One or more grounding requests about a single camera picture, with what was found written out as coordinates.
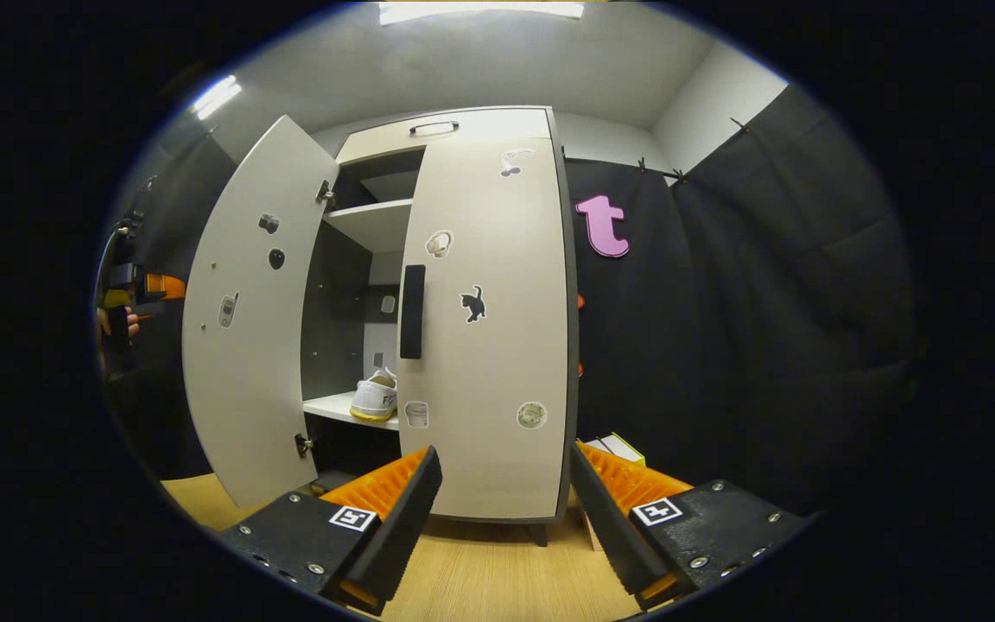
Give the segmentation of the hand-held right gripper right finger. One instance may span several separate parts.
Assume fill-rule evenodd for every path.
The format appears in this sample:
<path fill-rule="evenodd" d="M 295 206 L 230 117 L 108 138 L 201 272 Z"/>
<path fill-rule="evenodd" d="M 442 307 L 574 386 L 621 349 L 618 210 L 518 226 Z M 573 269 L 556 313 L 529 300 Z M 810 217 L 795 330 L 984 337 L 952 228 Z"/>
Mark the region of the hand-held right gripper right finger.
<path fill-rule="evenodd" d="M 643 610 L 719 589 L 809 527 L 731 481 L 689 485 L 585 442 L 570 446 L 569 467 L 605 558 Z"/>

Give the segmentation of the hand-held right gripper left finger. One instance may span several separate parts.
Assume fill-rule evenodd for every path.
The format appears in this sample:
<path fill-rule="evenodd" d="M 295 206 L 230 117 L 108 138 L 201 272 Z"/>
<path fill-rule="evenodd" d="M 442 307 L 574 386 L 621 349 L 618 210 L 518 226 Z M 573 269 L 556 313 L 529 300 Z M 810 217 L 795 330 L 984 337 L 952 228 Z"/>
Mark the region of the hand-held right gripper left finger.
<path fill-rule="evenodd" d="M 383 613 L 442 483 L 435 447 L 320 496 L 288 492 L 221 532 L 246 562 L 315 599 Z"/>

